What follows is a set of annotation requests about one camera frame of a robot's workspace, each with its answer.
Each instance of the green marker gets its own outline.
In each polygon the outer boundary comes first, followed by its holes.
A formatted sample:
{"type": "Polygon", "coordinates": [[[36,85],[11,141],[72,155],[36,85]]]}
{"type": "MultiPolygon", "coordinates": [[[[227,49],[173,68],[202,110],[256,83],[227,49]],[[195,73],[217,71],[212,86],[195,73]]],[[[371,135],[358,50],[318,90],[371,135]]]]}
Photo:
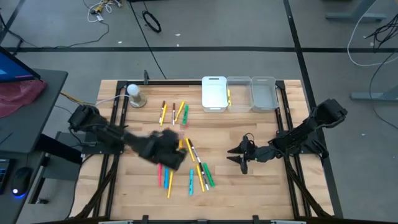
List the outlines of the green marker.
{"type": "Polygon", "coordinates": [[[182,119],[182,125],[187,125],[188,110],[189,110],[189,106],[185,105],[184,118],[182,119]]]}
{"type": "Polygon", "coordinates": [[[207,178],[209,179],[210,186],[214,187],[215,184],[213,182],[213,178],[211,177],[210,170],[209,170],[209,167],[207,167],[206,162],[203,164],[203,166],[205,167],[205,172],[206,172],[207,178]]]}

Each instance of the monitor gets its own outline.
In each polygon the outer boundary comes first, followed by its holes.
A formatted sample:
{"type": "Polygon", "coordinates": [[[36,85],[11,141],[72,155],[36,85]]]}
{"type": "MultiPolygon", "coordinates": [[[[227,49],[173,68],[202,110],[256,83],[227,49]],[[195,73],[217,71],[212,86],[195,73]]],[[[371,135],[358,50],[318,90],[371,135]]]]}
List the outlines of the monitor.
{"type": "Polygon", "coordinates": [[[40,75],[11,55],[7,50],[0,47],[0,83],[35,78],[40,79],[40,75]]]}

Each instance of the concrete floor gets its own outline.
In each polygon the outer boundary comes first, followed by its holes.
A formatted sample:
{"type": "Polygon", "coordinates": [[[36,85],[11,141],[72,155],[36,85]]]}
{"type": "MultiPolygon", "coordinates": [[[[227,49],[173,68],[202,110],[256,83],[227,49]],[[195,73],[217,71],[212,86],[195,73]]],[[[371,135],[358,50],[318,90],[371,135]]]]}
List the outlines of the concrete floor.
{"type": "MultiPolygon", "coordinates": [[[[302,47],[344,48],[355,25],[352,22],[327,21],[326,12],[349,11],[359,1],[291,0],[302,47]]],[[[156,34],[144,27],[153,47],[294,47],[283,1],[271,0],[168,0],[146,3],[162,25],[156,34]]],[[[17,1],[0,0],[2,15],[8,20],[17,1]]],[[[141,12],[143,3],[133,4],[141,12]]],[[[371,12],[395,16],[394,0],[377,1],[371,12]]],[[[145,47],[146,44],[128,5],[104,13],[109,34],[101,41],[80,47],[145,47]]],[[[11,30],[38,46],[70,45],[97,39],[106,27],[90,24],[81,0],[28,0],[12,23],[11,30]]],[[[370,47],[363,36],[381,24],[358,27],[353,47],[370,47]]],[[[7,35],[3,47],[15,47],[17,40],[7,35]]],[[[396,47],[397,39],[386,47],[396,47]]],[[[361,53],[353,58],[361,63],[383,61],[389,54],[361,53]]],[[[168,78],[201,78],[205,75],[273,76],[278,79],[302,79],[294,52],[155,52],[168,78]]],[[[36,52],[18,53],[30,67],[65,70],[69,73],[63,90],[85,101],[94,102],[102,79],[142,78],[143,70],[151,78],[162,78],[149,52],[36,52]]],[[[398,221],[397,130],[374,114],[371,104],[351,101],[352,91],[367,91],[376,67],[357,67],[346,53],[304,53],[308,75],[318,103],[337,99],[348,111],[346,121],[325,131],[331,165],[345,218],[398,221]]],[[[398,62],[383,67],[374,89],[386,91],[398,83],[398,62]]],[[[74,110],[76,105],[60,97],[57,105],[74,110]]],[[[378,112],[398,125],[397,105],[375,103],[378,112]]],[[[66,111],[54,108],[44,133],[55,136],[67,130],[66,111]]],[[[42,191],[51,197],[48,205],[28,205],[19,223],[59,220],[66,217],[72,203],[73,182],[48,181],[42,191]]]]}

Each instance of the wooden table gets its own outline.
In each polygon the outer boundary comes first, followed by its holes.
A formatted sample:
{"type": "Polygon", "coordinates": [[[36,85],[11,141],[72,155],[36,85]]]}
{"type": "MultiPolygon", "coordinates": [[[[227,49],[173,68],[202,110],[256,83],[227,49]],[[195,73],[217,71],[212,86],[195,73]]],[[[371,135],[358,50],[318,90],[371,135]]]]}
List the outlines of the wooden table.
{"type": "MultiPolygon", "coordinates": [[[[103,80],[98,100],[112,98],[116,83],[117,80],[103,80]]],[[[292,120],[297,126],[308,116],[303,88],[300,80],[286,80],[285,84],[292,120]]],[[[174,175],[172,196],[167,199],[167,190],[158,186],[157,166],[139,158],[126,147],[119,162],[111,219],[140,220],[143,215],[149,215],[151,220],[250,220],[253,215],[259,215],[260,219],[293,219],[286,171],[281,159],[266,163],[250,162],[247,175],[242,175],[238,164],[226,159],[226,151],[236,147],[246,133],[253,133],[258,146],[274,138],[277,131],[275,113],[205,113],[201,107],[200,85],[149,85],[141,86],[141,90],[147,95],[148,102],[141,109],[127,107],[127,129],[138,135],[148,135],[153,130],[164,128],[178,131],[182,116],[178,124],[172,126],[171,107],[175,103],[178,108],[185,100],[190,107],[185,134],[194,143],[202,162],[209,165],[216,186],[202,192],[195,175],[194,195],[188,196],[189,169],[195,168],[188,155],[174,175]],[[163,100],[167,102],[168,110],[165,124],[160,127],[158,121],[163,100]]],[[[119,124],[122,100],[116,124],[119,124]]],[[[98,106],[102,116],[110,118],[112,104],[109,101],[98,106]]],[[[287,129],[283,106],[280,107],[287,129]]],[[[72,215],[76,215],[95,192],[102,158],[93,156],[81,168],[72,215]]],[[[308,190],[325,211],[332,214],[320,159],[314,154],[302,154],[300,158],[308,190]]],[[[100,214],[104,211],[106,191],[100,214]]],[[[303,203],[297,188],[296,194],[300,214],[303,215],[303,203]]]]}

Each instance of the blue light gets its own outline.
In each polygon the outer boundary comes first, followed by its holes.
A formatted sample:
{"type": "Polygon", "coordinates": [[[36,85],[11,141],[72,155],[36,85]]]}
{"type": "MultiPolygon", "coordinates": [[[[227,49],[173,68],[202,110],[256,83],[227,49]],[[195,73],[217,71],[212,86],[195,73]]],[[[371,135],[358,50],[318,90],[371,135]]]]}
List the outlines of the blue light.
{"type": "Polygon", "coordinates": [[[22,198],[24,198],[25,197],[25,194],[23,194],[23,195],[20,195],[20,196],[14,196],[16,199],[22,199],[22,198]]]}

